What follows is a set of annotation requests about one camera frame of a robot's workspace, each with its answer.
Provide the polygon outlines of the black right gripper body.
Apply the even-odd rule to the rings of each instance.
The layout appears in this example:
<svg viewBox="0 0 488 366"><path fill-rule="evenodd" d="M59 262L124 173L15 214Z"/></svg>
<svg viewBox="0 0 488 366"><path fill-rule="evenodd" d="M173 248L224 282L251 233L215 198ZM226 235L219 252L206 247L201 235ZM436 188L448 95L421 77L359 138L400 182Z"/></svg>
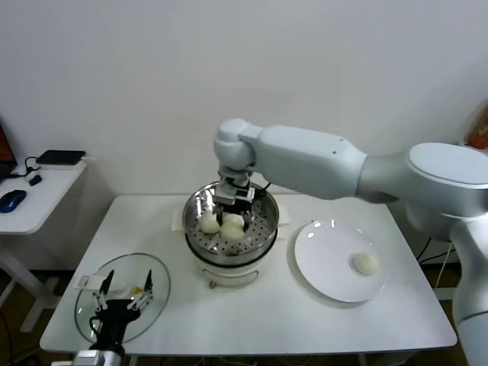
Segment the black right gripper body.
<svg viewBox="0 0 488 366"><path fill-rule="evenodd" d="M215 203L227 210L250 210L254 198L255 189L249 181L247 185L240 186L231 178L221 178L215 187Z"/></svg>

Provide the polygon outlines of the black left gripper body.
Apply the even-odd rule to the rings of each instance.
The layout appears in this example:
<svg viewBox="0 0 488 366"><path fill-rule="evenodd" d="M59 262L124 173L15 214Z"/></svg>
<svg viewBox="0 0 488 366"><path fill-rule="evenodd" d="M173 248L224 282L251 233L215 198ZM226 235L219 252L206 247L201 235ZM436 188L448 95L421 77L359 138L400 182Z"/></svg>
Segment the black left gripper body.
<svg viewBox="0 0 488 366"><path fill-rule="evenodd" d="M91 317L96 344L121 345L127 327L138 319L138 311L127 309L130 300L109 300L108 308Z"/></svg>

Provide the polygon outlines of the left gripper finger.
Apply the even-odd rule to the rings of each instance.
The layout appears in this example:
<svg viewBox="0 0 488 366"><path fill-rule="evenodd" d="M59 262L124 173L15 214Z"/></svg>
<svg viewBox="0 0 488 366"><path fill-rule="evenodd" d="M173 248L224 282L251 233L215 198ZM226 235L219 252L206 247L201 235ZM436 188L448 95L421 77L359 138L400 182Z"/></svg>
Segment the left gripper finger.
<svg viewBox="0 0 488 366"><path fill-rule="evenodd" d="M101 286L99 290L93 293L93 298L96 304L96 308L95 308L96 312L99 312L101 310L106 310L108 308L108 304L105 296L108 294L113 276L114 276L114 270L111 270L108 276L101 282Z"/></svg>
<svg viewBox="0 0 488 366"><path fill-rule="evenodd" d="M128 310L143 312L153 301L152 271L149 270L143 287L137 287L127 305Z"/></svg>

